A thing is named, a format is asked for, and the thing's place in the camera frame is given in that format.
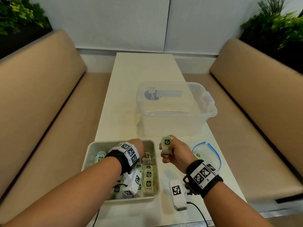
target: bench backrest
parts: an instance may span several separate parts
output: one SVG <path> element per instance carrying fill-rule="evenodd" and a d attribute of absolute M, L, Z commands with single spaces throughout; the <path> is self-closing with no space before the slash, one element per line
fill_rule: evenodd
<path fill-rule="evenodd" d="M 303 75 L 237 39 L 210 72 L 303 175 Z"/>
<path fill-rule="evenodd" d="M 0 196 L 85 70 L 63 30 L 0 61 Z"/>

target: planter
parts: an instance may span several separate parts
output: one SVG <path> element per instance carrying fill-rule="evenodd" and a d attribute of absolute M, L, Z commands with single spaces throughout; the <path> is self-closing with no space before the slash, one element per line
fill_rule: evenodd
<path fill-rule="evenodd" d="M 53 29 L 41 28 L 36 24 L 20 27 L 20 32 L 0 35 L 0 59 L 48 34 Z"/>
<path fill-rule="evenodd" d="M 282 49 L 277 49 L 273 41 L 245 31 L 240 40 L 303 74 L 303 43 L 287 44 Z"/>

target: table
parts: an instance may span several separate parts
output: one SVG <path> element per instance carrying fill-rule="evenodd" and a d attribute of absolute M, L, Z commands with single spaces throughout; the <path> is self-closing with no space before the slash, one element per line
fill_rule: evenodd
<path fill-rule="evenodd" d="M 136 112 L 136 91 L 141 82 L 151 80 L 185 82 L 171 54 L 117 53 L 95 141 L 117 141 L 139 137 L 136 124 L 140 115 Z M 203 141 L 209 142 L 221 157 L 220 175 L 225 184 L 245 200 L 207 123 L 203 125 L 202 134 L 178 138 L 187 143 L 191 149 Z M 154 141 L 155 148 L 158 148 L 159 137 L 146 139 Z M 182 181 L 184 174 L 172 164 L 163 164 L 159 150 L 157 150 L 157 161 L 160 195 L 149 202 L 104 204 L 95 226 L 151 227 L 202 221 L 199 211 L 192 205 L 181 212 L 174 209 L 169 181 L 172 179 Z M 206 220 L 211 220 L 201 197 L 187 196 L 186 199 L 199 207 Z"/>

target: blue circular sticker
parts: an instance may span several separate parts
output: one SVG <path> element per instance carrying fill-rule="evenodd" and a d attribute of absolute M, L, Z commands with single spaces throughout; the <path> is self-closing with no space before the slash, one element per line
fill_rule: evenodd
<path fill-rule="evenodd" d="M 158 99 L 160 99 L 160 97 L 157 97 L 156 95 L 157 95 L 157 90 L 156 90 L 156 93 L 149 93 L 148 90 L 144 93 L 145 98 L 149 99 L 149 100 L 158 100 Z"/>

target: tan bench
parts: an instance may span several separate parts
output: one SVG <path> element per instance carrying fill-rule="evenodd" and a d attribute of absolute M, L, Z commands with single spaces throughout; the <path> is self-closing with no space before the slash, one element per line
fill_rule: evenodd
<path fill-rule="evenodd" d="M 39 143 L 0 204 L 0 224 L 81 171 L 95 139 L 110 74 L 86 73 L 65 31 L 0 62 L 0 195 Z"/>
<path fill-rule="evenodd" d="M 218 82 L 303 175 L 303 75 L 249 45 L 229 40 L 211 74 L 184 74 L 202 84 L 218 115 L 207 123 L 247 201 L 303 193 L 303 185 Z"/>

